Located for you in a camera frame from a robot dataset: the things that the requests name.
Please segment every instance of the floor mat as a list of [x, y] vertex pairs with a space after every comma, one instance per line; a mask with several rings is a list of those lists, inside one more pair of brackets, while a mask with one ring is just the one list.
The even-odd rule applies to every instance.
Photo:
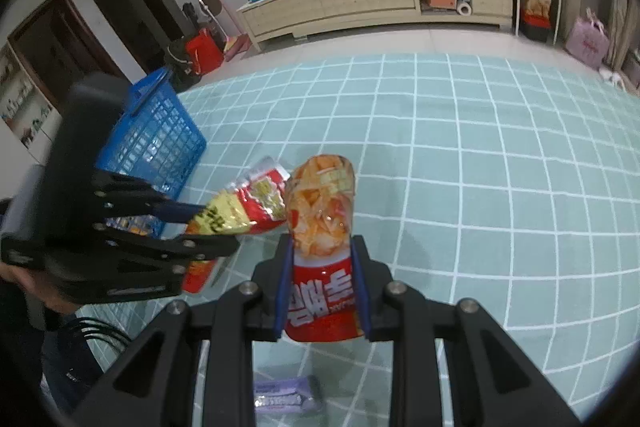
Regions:
[[[475, 55], [370, 55], [261, 71], [180, 99], [209, 141], [182, 200], [205, 203], [265, 155], [287, 168], [343, 155], [357, 172], [354, 229], [372, 257], [428, 298], [478, 299], [578, 414], [633, 352], [640, 106], [595, 73]], [[188, 301], [248, 279], [276, 239], [244, 239], [218, 283]], [[86, 311], [139, 330], [166, 302]], [[254, 359], [257, 378], [315, 374], [328, 401], [323, 425], [386, 425], [390, 346], [284, 339], [256, 343]], [[450, 425], [444, 364], [441, 373]]]

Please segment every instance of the door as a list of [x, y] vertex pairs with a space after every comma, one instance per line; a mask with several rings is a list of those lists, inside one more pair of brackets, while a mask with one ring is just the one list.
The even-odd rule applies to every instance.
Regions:
[[71, 85], [95, 71], [126, 78], [71, 0], [47, 0], [9, 36], [18, 60], [58, 110]]
[[164, 50], [182, 37], [162, 0], [94, 0], [146, 73], [164, 65]]

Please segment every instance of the snack bag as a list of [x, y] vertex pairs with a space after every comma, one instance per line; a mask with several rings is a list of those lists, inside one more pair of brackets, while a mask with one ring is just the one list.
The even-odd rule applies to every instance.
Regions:
[[[289, 173], [270, 156], [218, 192], [187, 225], [185, 233], [262, 233], [284, 223], [284, 184]], [[216, 260], [193, 261], [182, 283], [199, 292], [210, 279]]]
[[362, 334], [351, 285], [355, 178], [348, 159], [313, 156], [287, 183], [293, 236], [293, 284], [286, 331], [300, 342], [333, 342]]

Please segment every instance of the purple snack package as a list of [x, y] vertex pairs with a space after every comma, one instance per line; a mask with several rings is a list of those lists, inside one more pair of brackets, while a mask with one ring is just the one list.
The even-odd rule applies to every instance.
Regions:
[[304, 414], [322, 409], [314, 377], [254, 382], [256, 414]]

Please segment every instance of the decorative circle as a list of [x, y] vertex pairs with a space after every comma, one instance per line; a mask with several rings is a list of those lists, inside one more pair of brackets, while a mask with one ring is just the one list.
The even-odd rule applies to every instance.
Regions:
[[204, 4], [207, 5], [207, 7], [209, 7], [209, 9], [211, 10], [211, 13], [213, 13], [213, 15], [215, 17], [217, 17], [218, 15], [220, 15], [220, 13], [222, 13], [222, 3], [220, 2], [220, 0], [202, 0]]

